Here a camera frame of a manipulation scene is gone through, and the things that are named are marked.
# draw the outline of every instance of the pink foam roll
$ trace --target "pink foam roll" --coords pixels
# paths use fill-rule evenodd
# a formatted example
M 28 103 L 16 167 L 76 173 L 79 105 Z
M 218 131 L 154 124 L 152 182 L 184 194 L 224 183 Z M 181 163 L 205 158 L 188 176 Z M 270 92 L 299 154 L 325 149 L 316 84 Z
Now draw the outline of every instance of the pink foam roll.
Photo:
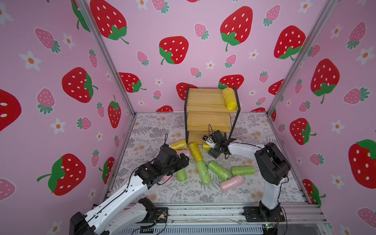
M 222 183 L 219 183 L 219 187 L 223 192 L 227 192 L 237 186 L 244 184 L 244 177 L 242 175 L 234 176 Z

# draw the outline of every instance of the strawberry wallpaper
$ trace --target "strawberry wallpaper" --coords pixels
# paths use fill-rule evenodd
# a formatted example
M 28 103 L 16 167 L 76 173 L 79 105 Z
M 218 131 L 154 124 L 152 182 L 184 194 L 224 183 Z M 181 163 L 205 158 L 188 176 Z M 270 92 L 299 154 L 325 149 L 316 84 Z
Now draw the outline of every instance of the strawberry wallpaper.
M 131 115 L 74 0 L 0 0 L 0 31 L 0 233 L 68 234 Z
M 335 234 L 376 234 L 375 1 L 337 4 L 274 124 Z
M 86 1 L 137 112 L 183 111 L 188 84 L 265 111 L 325 2 Z

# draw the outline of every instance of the yellow cylinder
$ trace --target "yellow cylinder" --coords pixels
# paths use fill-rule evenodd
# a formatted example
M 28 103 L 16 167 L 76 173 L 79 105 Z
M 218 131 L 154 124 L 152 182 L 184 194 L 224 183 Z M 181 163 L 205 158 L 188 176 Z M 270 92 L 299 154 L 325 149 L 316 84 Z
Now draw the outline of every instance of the yellow cylinder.
M 200 151 L 199 146 L 197 145 L 196 142 L 190 143 L 189 149 L 190 149 L 191 154 L 193 155 L 194 159 L 196 160 L 196 162 L 203 160 L 202 155 L 201 155 L 201 151 Z
M 185 149 L 185 148 L 187 148 L 187 143 L 185 142 L 185 139 L 182 139 L 178 142 L 170 144 L 170 148 L 172 148 L 174 150 Z
M 222 90 L 222 96 L 224 101 L 226 102 L 227 109 L 235 109 L 237 106 L 235 92 L 232 88 L 227 87 Z

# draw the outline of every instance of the pink strawberry print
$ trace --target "pink strawberry print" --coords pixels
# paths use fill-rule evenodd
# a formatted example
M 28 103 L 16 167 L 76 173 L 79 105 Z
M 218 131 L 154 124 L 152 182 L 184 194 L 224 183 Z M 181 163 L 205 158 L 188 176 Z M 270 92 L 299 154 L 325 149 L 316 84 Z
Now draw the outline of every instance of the pink strawberry print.
M 369 226 L 376 228 L 376 211 L 370 208 L 361 208 L 358 210 L 358 216 Z
M 275 5 L 274 7 L 272 7 L 266 13 L 266 18 L 264 19 L 264 27 L 269 27 L 271 24 L 273 24 L 273 21 L 275 21 L 278 18 L 280 11 L 281 11 L 280 5 Z
M 159 100 L 161 97 L 162 97 L 162 93 L 161 93 L 161 91 L 159 91 L 159 90 L 154 91 L 154 93 L 153 93 L 153 98 L 154 98 L 155 100 Z
M 147 56 L 142 51 L 137 52 L 137 59 L 143 66 L 148 66 L 149 61 L 147 60 Z
M 265 83 L 268 80 L 268 78 L 269 78 L 268 72 L 266 72 L 266 71 L 262 71 L 262 73 L 260 73 L 259 76 L 260 76 L 259 80 L 262 83 Z
M 161 11 L 162 14 L 167 14 L 169 12 L 168 2 L 165 0 L 152 0 L 153 6 L 157 11 Z
M 45 48 L 51 49 L 51 51 L 56 54 L 61 52 L 59 42 L 54 41 L 52 34 L 47 30 L 35 28 L 35 35 Z
M 49 89 L 43 88 L 36 96 L 36 100 L 39 103 L 36 107 L 41 114 L 47 115 L 52 113 L 52 107 L 55 105 L 55 98 Z
M 91 165 L 93 167 L 96 167 L 99 162 L 99 151 L 98 149 L 95 149 L 93 151 L 92 157 L 91 157 Z
M 209 38 L 209 31 L 206 30 L 206 26 L 203 24 L 195 24 L 194 32 L 198 38 L 201 38 L 201 40 L 206 40 Z
M 299 106 L 299 111 L 306 112 L 307 109 L 311 107 L 311 103 L 309 100 L 306 100 L 305 102 L 302 102 Z
M 364 102 L 366 99 L 369 98 L 370 92 L 367 88 L 362 87 L 360 89 L 354 88 L 351 91 L 349 91 L 345 97 L 343 97 L 343 101 L 345 101 L 348 104 L 356 105 L 357 103 Z
M 117 135 L 114 137 L 114 141 L 115 141 L 115 146 L 118 148 L 120 144 L 120 139 Z
M 262 103 L 264 103 L 265 101 L 266 101 L 266 97 L 264 96 L 264 97 L 262 97 L 262 98 L 260 98 L 260 99 L 257 100 L 256 105 L 259 106 Z
M 91 64 L 93 65 L 93 67 L 97 68 L 98 60 L 97 60 L 96 54 L 94 53 L 93 49 L 89 50 L 89 60 L 90 60 Z
M 226 59 L 226 63 L 224 64 L 225 68 L 231 68 L 233 64 L 236 62 L 236 55 L 232 54 Z
M 312 156 L 310 156 L 309 160 L 315 166 L 323 165 L 324 162 L 325 162 L 325 159 L 323 158 L 323 156 L 320 155 L 320 154 L 316 154 L 316 153 L 312 154 Z
M 202 73 L 200 72 L 200 70 L 198 68 L 191 67 L 189 70 L 191 72 L 191 75 L 196 77 L 196 78 L 199 78 L 199 77 L 202 76 Z
M 91 121 L 87 117 L 77 119 L 77 127 L 83 130 L 87 130 L 91 127 Z
M 0 202 L 16 192 L 16 185 L 7 178 L 0 178 Z
M 97 103 L 97 109 L 98 109 L 98 115 L 99 115 L 101 118 L 104 118 L 104 117 L 105 117 L 105 108 L 103 107 L 103 105 L 102 105 L 101 102 L 98 102 L 98 103 Z
M 360 39 L 365 35 L 365 22 L 360 22 L 351 32 L 347 42 L 347 49 L 352 50 L 360 44 Z
M 296 81 L 296 85 L 295 85 L 295 93 L 296 94 L 299 94 L 300 90 L 302 89 L 302 82 L 303 80 L 301 78 L 298 79 L 298 81 Z

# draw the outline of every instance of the green cylinder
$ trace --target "green cylinder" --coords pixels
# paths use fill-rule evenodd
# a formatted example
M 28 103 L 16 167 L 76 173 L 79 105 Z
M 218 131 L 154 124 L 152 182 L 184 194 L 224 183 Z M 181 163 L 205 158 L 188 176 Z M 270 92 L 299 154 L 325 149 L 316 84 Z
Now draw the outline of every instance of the green cylinder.
M 238 174 L 245 176 L 248 174 L 255 174 L 255 173 L 256 173 L 256 170 L 254 166 L 231 167 L 231 174 L 233 176 L 237 176 Z
M 214 174 L 218 175 L 218 177 L 223 181 L 227 180 L 230 176 L 230 172 L 228 170 L 224 169 L 214 161 L 209 163 L 208 168 L 212 170 Z
M 182 181 L 186 181 L 187 180 L 187 174 L 185 173 L 185 169 L 181 169 L 179 171 L 176 172 L 176 177 L 177 179 L 182 182 Z
M 199 174 L 201 176 L 201 180 L 203 184 L 210 184 L 211 179 L 208 173 L 208 169 L 206 168 L 204 161 L 196 162 L 197 170 L 199 171 Z

